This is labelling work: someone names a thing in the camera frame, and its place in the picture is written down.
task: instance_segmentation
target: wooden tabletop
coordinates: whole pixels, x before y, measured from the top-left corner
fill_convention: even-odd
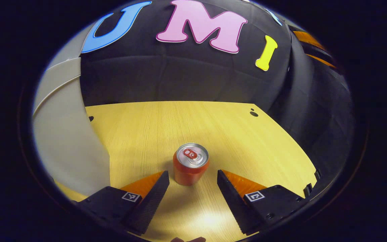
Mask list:
[[[251,109],[258,117],[250,114]],[[207,242],[245,238],[216,183],[224,169],[266,187],[282,185],[301,197],[316,183],[315,167],[299,145],[254,104],[223,102],[143,102],[86,107],[92,127],[110,154],[111,186],[120,188],[168,170],[169,187],[144,239],[175,237]],[[200,181],[174,181],[172,156],[185,143],[204,146],[210,166]],[[86,196],[58,184],[76,201]]]

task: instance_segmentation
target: pull tab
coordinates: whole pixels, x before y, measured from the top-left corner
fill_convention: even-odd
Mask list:
[[[185,155],[189,159],[195,159],[198,155],[195,153],[195,151],[191,149],[185,149],[183,151],[183,155]]]

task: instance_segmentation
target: blue letter u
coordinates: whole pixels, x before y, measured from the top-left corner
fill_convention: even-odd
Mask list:
[[[94,51],[96,49],[100,49],[120,39],[123,35],[126,34],[126,32],[129,31],[132,24],[134,23],[135,18],[140,12],[141,8],[151,3],[152,3],[151,1],[144,2],[144,3],[137,3],[122,9],[121,12],[124,12],[124,13],[120,18],[120,20],[118,21],[116,27],[111,32],[103,36],[95,37],[95,32],[98,29],[98,27],[106,18],[110,17],[112,13],[107,14],[106,16],[100,18],[94,24],[88,36],[86,37],[85,43],[83,45],[82,53],[87,53],[87,52]]]

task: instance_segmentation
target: pink letter m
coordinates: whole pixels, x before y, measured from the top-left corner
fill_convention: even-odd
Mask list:
[[[210,45],[221,51],[238,53],[238,36],[241,27],[247,20],[235,12],[223,12],[210,18],[204,5],[192,0],[174,0],[174,12],[164,32],[158,33],[156,39],[162,42],[184,42],[187,34],[183,32],[186,22],[189,23],[196,43],[203,43],[207,37],[219,29],[216,38]]]

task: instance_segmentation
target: red soda can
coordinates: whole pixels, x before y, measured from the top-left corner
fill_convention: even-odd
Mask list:
[[[199,144],[187,143],[172,157],[174,179],[183,186],[195,184],[209,167],[209,153]]]

